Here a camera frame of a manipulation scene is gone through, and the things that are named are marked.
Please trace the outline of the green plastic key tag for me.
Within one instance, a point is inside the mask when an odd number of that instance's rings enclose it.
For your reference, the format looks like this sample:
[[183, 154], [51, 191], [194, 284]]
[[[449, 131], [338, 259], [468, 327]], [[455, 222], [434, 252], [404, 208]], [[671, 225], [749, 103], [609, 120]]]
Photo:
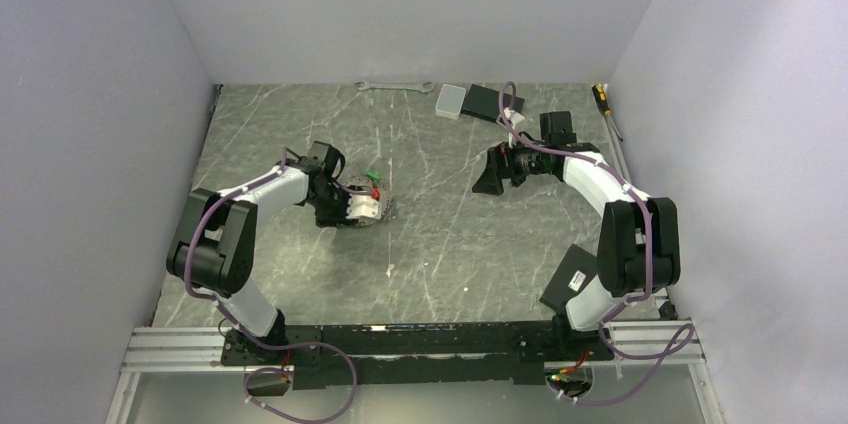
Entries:
[[371, 180], [373, 180], [373, 181], [375, 181], [375, 182], [379, 182], [379, 181], [381, 180], [381, 176], [380, 176], [378, 173], [376, 173], [375, 171], [371, 171], [371, 170], [369, 170], [369, 171], [367, 171], [367, 172], [365, 173], [365, 175], [366, 175], [369, 179], [371, 179]]

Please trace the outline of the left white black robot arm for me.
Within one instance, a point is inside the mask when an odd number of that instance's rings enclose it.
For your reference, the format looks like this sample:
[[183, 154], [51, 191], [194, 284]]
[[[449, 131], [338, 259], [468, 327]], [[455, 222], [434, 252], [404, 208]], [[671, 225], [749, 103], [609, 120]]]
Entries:
[[287, 350], [284, 314], [252, 280], [259, 225], [282, 210], [309, 206], [319, 228], [349, 226], [351, 194], [338, 176], [345, 158], [315, 141], [305, 155], [285, 155], [270, 170], [232, 188], [190, 192], [166, 257], [167, 272], [186, 292], [210, 301], [248, 338], [264, 364]]

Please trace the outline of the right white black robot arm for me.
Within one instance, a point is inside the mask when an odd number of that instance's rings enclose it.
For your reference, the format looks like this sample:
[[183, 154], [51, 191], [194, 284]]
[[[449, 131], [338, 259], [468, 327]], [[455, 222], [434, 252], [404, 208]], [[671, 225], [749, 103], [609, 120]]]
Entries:
[[576, 190], [601, 217], [595, 253], [573, 245], [543, 296], [567, 322], [551, 332], [557, 355], [574, 359], [594, 330], [630, 297], [651, 295], [678, 282], [680, 246], [677, 207], [618, 179], [592, 143], [581, 142], [567, 111], [540, 117], [540, 139], [526, 132], [486, 152], [473, 192], [500, 196], [533, 175], [551, 175]]

